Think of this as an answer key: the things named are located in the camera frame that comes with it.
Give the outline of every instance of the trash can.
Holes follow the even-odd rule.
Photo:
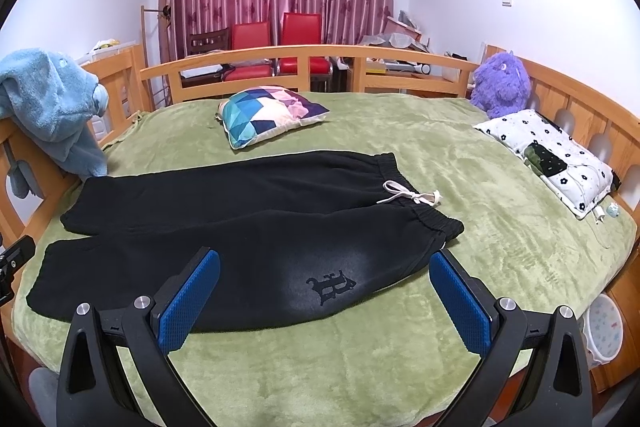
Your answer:
[[[589,369],[615,359],[622,347],[622,317],[615,302],[601,293],[587,308],[578,327],[587,352]]]

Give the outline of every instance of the white floral pillow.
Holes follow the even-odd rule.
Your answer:
[[[474,127],[527,163],[578,219],[611,191],[611,167],[532,109]]]

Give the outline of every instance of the green bedsheet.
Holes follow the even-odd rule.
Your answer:
[[[240,152],[230,149],[215,119],[217,101],[146,114],[108,147],[110,173],[318,149],[393,152],[418,190],[439,190],[440,210],[464,222],[465,232],[448,246],[494,295],[510,296],[523,309],[550,312],[568,304],[581,314],[622,267],[636,229],[630,216],[607,220],[610,248],[602,247],[591,216],[575,219],[505,147],[472,129],[487,117],[466,100],[355,93],[309,98],[331,109],[326,122]],[[36,315],[25,298],[45,247],[77,237],[58,218],[78,190],[63,199],[27,265],[13,315],[21,343],[55,370],[68,325]],[[170,358],[218,425],[245,427],[412,425],[446,407],[478,362],[464,349],[426,271],[322,321],[190,335]],[[517,369],[526,360],[521,356]],[[143,411],[159,421],[128,353],[124,362]]]

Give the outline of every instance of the metal screw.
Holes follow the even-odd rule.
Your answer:
[[[560,306],[560,314],[566,319],[574,316],[574,311],[569,306]]]
[[[503,310],[507,310],[508,312],[516,309],[516,301],[508,297],[503,297],[502,299],[500,299],[499,304],[500,308],[502,308]]]
[[[89,303],[83,302],[78,306],[78,308],[76,308],[76,313],[78,315],[86,315],[90,309],[91,309],[91,306],[89,306]]]
[[[141,295],[133,301],[133,305],[139,310],[145,309],[147,306],[149,306],[149,304],[151,304],[151,299],[146,295]]]

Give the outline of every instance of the black sweatpants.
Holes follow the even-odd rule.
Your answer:
[[[125,307],[210,247],[220,280],[195,331],[335,314],[422,269],[463,230],[409,198],[377,204],[386,180],[416,192],[392,154],[351,152],[90,179],[63,222],[98,235],[50,245],[28,304],[63,321],[84,301]]]

